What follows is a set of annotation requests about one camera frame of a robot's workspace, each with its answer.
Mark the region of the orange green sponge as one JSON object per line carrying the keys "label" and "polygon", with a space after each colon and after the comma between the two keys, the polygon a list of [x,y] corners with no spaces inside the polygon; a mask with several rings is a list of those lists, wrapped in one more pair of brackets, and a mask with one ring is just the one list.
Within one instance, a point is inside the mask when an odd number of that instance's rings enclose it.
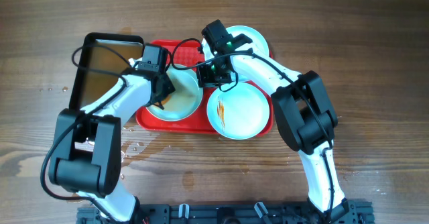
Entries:
{"label": "orange green sponge", "polygon": [[159,107],[159,108],[161,108],[161,109],[163,109],[164,108],[164,105],[170,100],[172,98],[172,96],[171,95],[168,95],[164,100],[162,100],[162,101],[159,101],[158,103],[157,103],[157,107]]}

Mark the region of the pale blue plate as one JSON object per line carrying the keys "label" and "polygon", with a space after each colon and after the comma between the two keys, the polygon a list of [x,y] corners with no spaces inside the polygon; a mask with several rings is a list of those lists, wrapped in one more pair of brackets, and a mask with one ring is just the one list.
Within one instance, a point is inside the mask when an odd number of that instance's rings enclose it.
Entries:
{"label": "pale blue plate", "polygon": [[232,89],[215,90],[207,102],[206,113],[213,129],[224,137],[249,139],[259,134],[270,117],[267,97],[255,86],[240,82]]}
{"label": "pale blue plate", "polygon": [[[269,55],[269,46],[267,44],[267,41],[257,30],[253,29],[252,27],[248,27],[244,25],[235,25],[235,26],[225,27],[225,28],[233,36],[238,36],[239,34],[245,34],[246,36],[250,37],[253,41],[251,44],[254,44],[255,47],[261,50],[262,53],[264,53],[265,55]],[[231,59],[225,56],[226,54],[214,56],[210,52],[210,49],[204,38],[202,41],[202,52],[204,54],[204,60],[207,63],[212,62],[214,60],[229,60],[231,62]],[[231,76],[232,76],[233,82],[234,81],[246,82],[249,80],[246,76],[242,74],[236,74],[235,71],[233,70],[232,65],[231,65],[231,68],[232,68]]]}
{"label": "pale blue plate", "polygon": [[204,91],[199,87],[197,75],[192,69],[177,70],[171,66],[167,75],[175,87],[172,98],[164,105],[164,109],[151,105],[147,110],[158,119],[179,121],[191,116],[198,109]]}

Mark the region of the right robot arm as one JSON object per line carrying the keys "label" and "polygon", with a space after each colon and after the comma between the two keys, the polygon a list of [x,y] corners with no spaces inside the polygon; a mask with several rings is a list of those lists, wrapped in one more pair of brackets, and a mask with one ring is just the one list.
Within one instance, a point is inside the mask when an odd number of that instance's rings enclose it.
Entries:
{"label": "right robot arm", "polygon": [[346,198],[334,166],[332,149],[338,125],[334,107],[320,76],[290,70],[257,52],[238,51],[215,56],[196,65],[218,76],[224,71],[242,74],[269,94],[278,131],[290,149],[300,155],[308,181],[308,200],[324,223],[346,213]]}

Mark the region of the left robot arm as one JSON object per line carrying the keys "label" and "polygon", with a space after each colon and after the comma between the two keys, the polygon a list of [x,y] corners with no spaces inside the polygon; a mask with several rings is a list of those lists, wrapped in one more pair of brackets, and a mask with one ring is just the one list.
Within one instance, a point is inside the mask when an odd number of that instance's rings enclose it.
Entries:
{"label": "left robot arm", "polygon": [[81,109],[64,109],[40,171],[46,194],[91,202],[109,223],[145,223],[137,197],[119,182],[121,128],[141,107],[174,92],[166,73],[128,68],[101,98]]}

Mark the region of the black water tray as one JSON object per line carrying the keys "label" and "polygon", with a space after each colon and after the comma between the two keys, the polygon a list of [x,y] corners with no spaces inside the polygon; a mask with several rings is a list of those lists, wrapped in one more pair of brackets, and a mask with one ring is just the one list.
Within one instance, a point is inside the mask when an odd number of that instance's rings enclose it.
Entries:
{"label": "black water tray", "polygon": [[69,101],[71,109],[95,102],[120,81],[130,67],[128,59],[140,58],[144,41],[140,36],[91,32],[83,45],[72,53],[77,67]]}

